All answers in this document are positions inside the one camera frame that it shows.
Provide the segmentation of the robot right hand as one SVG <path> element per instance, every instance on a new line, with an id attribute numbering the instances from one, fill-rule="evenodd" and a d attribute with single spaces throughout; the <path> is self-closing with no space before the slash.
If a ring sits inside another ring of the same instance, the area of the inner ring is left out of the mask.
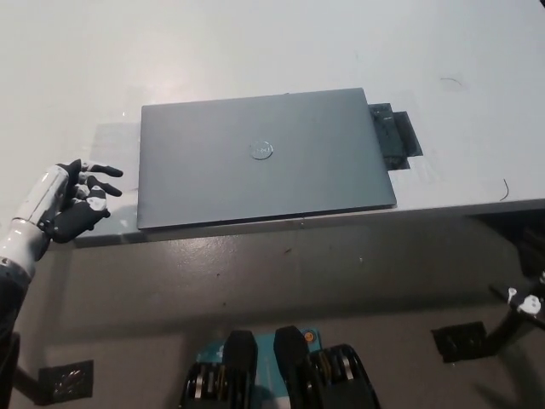
<path id="1" fill-rule="evenodd" d="M 525 287 L 497 284 L 491 285 L 490 291 L 509 306 L 516 318 L 544 329 L 544 273 Z"/>

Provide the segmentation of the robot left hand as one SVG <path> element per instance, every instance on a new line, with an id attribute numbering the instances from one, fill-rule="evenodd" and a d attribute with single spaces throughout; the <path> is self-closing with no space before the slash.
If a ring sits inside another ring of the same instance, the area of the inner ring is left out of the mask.
<path id="1" fill-rule="evenodd" d="M 122 195 L 116 187 L 97 179 L 97 174 L 123 176 L 121 170 L 110 165 L 81 159 L 49 167 L 15 212 L 14 219 L 30 223 L 55 243 L 74 240 L 111 215 L 108 196 Z"/>

